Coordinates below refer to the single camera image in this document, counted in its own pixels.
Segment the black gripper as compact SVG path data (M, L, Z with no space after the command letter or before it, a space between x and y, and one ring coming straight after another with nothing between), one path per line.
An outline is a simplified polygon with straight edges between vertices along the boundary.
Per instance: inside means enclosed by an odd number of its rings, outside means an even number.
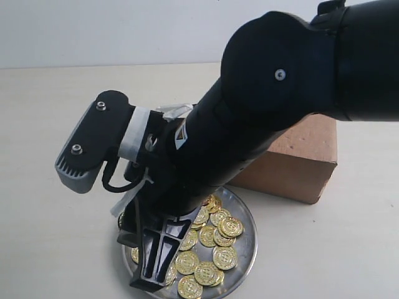
M200 202L263 154L281 132L271 118L243 120L227 108L195 108L170 122L136 108L124 135L127 180L117 242L139 248L129 285L145 292L166 286L166 275ZM162 212L167 215L147 215Z

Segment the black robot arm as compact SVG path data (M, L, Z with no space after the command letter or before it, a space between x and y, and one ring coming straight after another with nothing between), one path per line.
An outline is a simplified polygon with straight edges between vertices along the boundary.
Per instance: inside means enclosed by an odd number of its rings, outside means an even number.
M319 4L311 22L268 12L230 38L219 79L185 119L140 107L124 138L142 180L118 242L138 247L130 286L155 292L203 200L309 115L398 120L398 2Z

